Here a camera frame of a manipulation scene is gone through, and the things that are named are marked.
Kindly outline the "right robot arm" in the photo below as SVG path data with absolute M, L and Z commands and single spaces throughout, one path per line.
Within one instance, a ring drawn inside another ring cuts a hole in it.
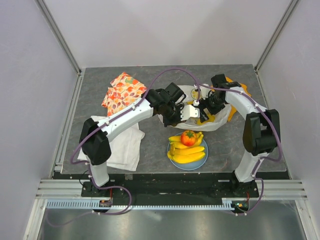
M 228 81 L 224 74 L 213 76 L 211 85 L 197 83 L 196 90 L 209 111 L 217 112 L 222 105 L 229 104 L 244 119 L 242 142 L 245 152 L 234 171 L 236 180 L 229 184 L 230 193 L 240 197 L 247 191 L 246 183 L 255 179 L 264 160 L 279 162 L 282 159 L 279 112 L 257 103 L 245 87 L 236 81 Z

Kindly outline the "orange persimmon fruit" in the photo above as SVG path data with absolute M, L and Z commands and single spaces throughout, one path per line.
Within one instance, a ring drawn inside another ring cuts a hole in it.
M 187 147 L 193 146 L 196 143 L 196 140 L 197 135 L 192 130 L 186 130 L 180 136 L 180 142 Z

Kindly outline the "large yellow banana bunch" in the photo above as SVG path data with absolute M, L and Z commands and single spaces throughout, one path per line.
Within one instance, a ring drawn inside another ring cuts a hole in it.
M 204 146 L 189 148 L 176 148 L 174 143 L 170 144 L 167 156 L 170 160 L 178 164 L 189 164 L 203 159 L 206 156 Z

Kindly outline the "white plastic bag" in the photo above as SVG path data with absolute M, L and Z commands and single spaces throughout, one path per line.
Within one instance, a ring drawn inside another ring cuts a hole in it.
M 183 103 L 187 105 L 188 101 L 194 101 L 194 99 L 191 97 L 191 91 L 194 89 L 194 86 L 191 85 L 178 85 L 178 87 L 184 92 L 186 95 L 186 98 L 183 100 Z M 218 128 L 223 126 L 229 118 L 229 115 L 231 113 L 232 106 L 230 104 L 225 104 L 224 108 L 218 112 L 215 115 L 210 115 L 208 112 L 209 118 L 212 118 L 212 116 L 215 116 L 214 122 L 209 122 L 204 125 L 197 125 L 197 120 L 200 119 L 199 117 L 196 118 L 189 118 L 185 122 L 179 123 L 175 126 L 177 129 L 182 130 L 192 130 L 197 132 L 212 132 L 216 131 Z

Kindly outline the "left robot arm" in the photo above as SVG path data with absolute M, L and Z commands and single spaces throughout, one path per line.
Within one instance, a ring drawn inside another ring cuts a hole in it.
M 191 117 L 187 106 L 182 102 L 184 92 L 174 83 L 165 89 L 150 89 L 137 101 L 112 116 L 100 121 L 87 119 L 82 128 L 79 146 L 88 160 L 92 191 L 99 197 L 110 191 L 106 161 L 112 155 L 110 143 L 123 131 L 142 120 L 161 115 L 163 124 L 175 126 Z

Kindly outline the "small yellow banana bunch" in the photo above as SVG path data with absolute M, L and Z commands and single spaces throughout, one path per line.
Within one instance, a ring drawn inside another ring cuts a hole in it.
M 185 146 L 185 145 L 183 145 L 181 143 L 181 134 L 180 135 L 171 136 L 171 137 L 168 138 L 169 142 L 173 143 L 177 149 L 186 149 L 186 148 L 191 148 L 191 147 L 197 147 L 202 142 L 203 133 L 201 131 L 196 133 L 197 140 L 196 140 L 196 142 L 195 142 L 195 144 L 193 146 Z

